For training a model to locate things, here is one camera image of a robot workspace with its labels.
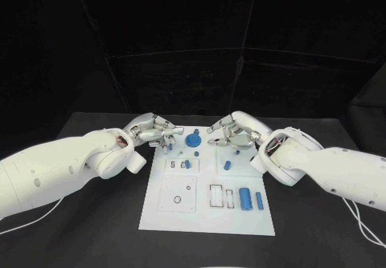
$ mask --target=black tabletop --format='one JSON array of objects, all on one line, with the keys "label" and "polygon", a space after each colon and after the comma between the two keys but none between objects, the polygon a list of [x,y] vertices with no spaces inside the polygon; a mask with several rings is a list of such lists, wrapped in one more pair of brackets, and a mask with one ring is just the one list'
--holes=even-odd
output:
[{"label": "black tabletop", "polygon": [[[76,113],[58,138],[125,127],[135,117]],[[220,120],[166,118],[192,126]],[[336,119],[260,119],[273,129],[300,128],[325,147],[356,149]],[[385,249],[364,238],[342,198],[307,176],[289,187],[264,175],[274,237],[139,230],[155,148],[143,145],[138,151],[149,161],[139,174],[126,170],[109,180],[93,179],[41,222],[0,236],[0,267],[386,267]],[[40,218],[53,206],[5,218],[0,231]],[[386,240],[386,212],[364,205],[361,211]]]}]

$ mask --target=circular hole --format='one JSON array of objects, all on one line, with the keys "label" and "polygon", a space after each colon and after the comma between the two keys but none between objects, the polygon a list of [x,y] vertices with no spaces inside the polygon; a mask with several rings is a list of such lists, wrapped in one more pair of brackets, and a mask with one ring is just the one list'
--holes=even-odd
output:
[{"label": "circular hole", "polygon": [[179,202],[182,202],[182,197],[176,196],[175,197],[175,203],[179,204]]},{"label": "circular hole", "polygon": [[76,172],[76,171],[74,171],[74,166],[70,166],[70,167],[68,167],[68,172],[71,173],[71,175],[74,174],[74,172]]},{"label": "circular hole", "polygon": [[35,179],[34,183],[35,183],[35,186],[37,187],[41,187],[41,180],[40,180],[40,178]]}]

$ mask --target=white board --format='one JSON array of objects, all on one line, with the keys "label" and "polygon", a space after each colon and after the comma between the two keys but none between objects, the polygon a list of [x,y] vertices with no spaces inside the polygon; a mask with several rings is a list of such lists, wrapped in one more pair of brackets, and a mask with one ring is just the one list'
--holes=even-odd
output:
[{"label": "white board", "polygon": [[[199,129],[202,144],[192,148],[186,145],[185,138],[195,129]],[[250,165],[257,149],[244,150],[237,155],[233,148],[210,146],[208,140],[224,137],[224,132],[218,130],[210,135],[207,129],[208,127],[185,126],[185,134],[175,135],[178,144],[169,154],[165,155],[162,149],[156,149],[140,229],[274,236],[263,175]],[[185,160],[191,160],[192,169],[182,168]],[[230,170],[224,169],[227,160],[231,161]],[[212,198],[217,197],[217,202],[212,203],[220,204],[223,201],[223,207],[211,206],[211,185],[223,186],[215,187],[212,195]],[[244,187],[251,191],[253,210],[241,208],[240,188]],[[230,208],[230,190],[234,208]],[[264,210],[259,209],[257,192],[261,192]]]}]

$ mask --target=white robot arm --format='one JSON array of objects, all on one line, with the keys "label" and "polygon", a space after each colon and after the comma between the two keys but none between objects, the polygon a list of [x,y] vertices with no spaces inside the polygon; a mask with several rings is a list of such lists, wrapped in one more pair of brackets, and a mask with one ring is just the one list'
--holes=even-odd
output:
[{"label": "white robot arm", "polygon": [[94,177],[110,179],[125,168],[138,173],[148,161],[135,147],[149,141],[168,154],[176,133],[184,128],[148,113],[125,129],[93,131],[9,156],[0,161],[0,219],[60,200]]},{"label": "white robot arm", "polygon": [[[257,143],[251,160],[257,170],[293,186],[303,176],[323,189],[355,202],[386,211],[386,159],[343,148],[325,149],[316,139],[293,127],[273,131],[251,115],[238,111],[208,129],[224,128],[225,138],[211,144],[248,149]],[[243,130],[248,135],[238,135]]]}]

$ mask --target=blue object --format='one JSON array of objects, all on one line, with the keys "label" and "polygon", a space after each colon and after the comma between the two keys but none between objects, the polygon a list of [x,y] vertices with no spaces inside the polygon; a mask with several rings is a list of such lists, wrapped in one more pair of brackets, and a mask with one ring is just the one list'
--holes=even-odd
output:
[{"label": "blue object", "polygon": [[251,200],[250,188],[240,188],[240,204],[241,204],[243,210],[253,209],[253,200]]},{"label": "blue object", "polygon": [[185,143],[189,147],[198,147],[202,144],[202,137],[195,133],[189,134]]},{"label": "blue object", "polygon": [[225,162],[224,169],[225,169],[225,170],[230,170],[230,167],[231,167],[231,161],[227,161],[227,162]]},{"label": "blue object", "polygon": [[260,192],[257,192],[257,200],[259,200],[260,210],[264,210],[264,201],[261,200],[261,194],[260,194]]}]

